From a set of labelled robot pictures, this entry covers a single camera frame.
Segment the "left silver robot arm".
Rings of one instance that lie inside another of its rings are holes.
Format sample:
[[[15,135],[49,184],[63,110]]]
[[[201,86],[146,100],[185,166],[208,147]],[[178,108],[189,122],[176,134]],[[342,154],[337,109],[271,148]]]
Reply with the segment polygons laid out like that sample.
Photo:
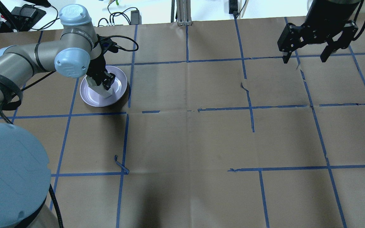
[[[106,67],[103,37],[86,7],[66,5],[58,16],[63,29],[57,40],[0,49],[0,228],[32,226],[52,190],[45,147],[7,115],[24,104],[25,84],[51,73],[84,77],[98,95],[113,94],[115,75]]]

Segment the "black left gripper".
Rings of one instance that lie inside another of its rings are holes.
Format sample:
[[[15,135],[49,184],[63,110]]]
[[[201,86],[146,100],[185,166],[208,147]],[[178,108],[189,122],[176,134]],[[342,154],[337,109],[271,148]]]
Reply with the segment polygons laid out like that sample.
[[[103,54],[100,54],[97,58],[90,61],[86,74],[88,87],[99,87],[103,84],[103,88],[108,91],[115,78],[115,74],[107,71]]]

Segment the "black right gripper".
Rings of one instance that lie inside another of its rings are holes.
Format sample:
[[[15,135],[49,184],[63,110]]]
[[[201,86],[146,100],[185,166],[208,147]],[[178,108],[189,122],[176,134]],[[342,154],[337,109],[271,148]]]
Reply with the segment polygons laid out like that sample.
[[[292,53],[306,44],[327,43],[320,55],[323,63],[337,50],[346,49],[357,39],[359,28],[351,17],[358,6],[359,0],[309,0],[303,26],[287,23],[278,39],[283,62],[287,64]]]

